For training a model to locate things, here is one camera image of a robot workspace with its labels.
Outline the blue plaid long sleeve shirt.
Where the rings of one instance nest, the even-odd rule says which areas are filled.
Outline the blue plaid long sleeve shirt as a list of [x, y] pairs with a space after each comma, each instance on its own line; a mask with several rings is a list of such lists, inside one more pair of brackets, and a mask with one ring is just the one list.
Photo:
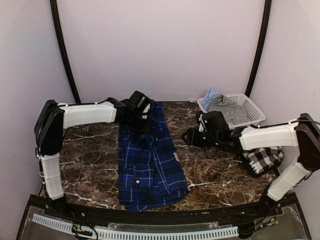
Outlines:
[[118, 199], [131, 212], [176, 204], [189, 194], [161, 102], [147, 117], [149, 133], [118, 131]]

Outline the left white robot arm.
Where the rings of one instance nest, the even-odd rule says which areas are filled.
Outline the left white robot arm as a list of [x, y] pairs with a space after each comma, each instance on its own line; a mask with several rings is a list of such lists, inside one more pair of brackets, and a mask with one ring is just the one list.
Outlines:
[[75, 126], [96, 123], [118, 123], [146, 134], [152, 120], [149, 115], [154, 101], [135, 91], [130, 98], [117, 100], [109, 97], [100, 102], [58, 103], [47, 100], [34, 126], [35, 156], [39, 159], [40, 176], [45, 192], [53, 200], [51, 210], [60, 218], [67, 218], [70, 206], [62, 199], [64, 189], [61, 180], [60, 153], [65, 132]]

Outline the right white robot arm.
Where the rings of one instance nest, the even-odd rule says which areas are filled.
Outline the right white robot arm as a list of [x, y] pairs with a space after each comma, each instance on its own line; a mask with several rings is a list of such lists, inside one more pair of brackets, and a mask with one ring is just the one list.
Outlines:
[[241, 126], [231, 130], [219, 111], [200, 114], [199, 128], [189, 128], [181, 138], [189, 146], [243, 153], [260, 148], [295, 147], [299, 156], [265, 190], [255, 213], [266, 217], [285, 194], [320, 169], [319, 123], [307, 113], [288, 122]]

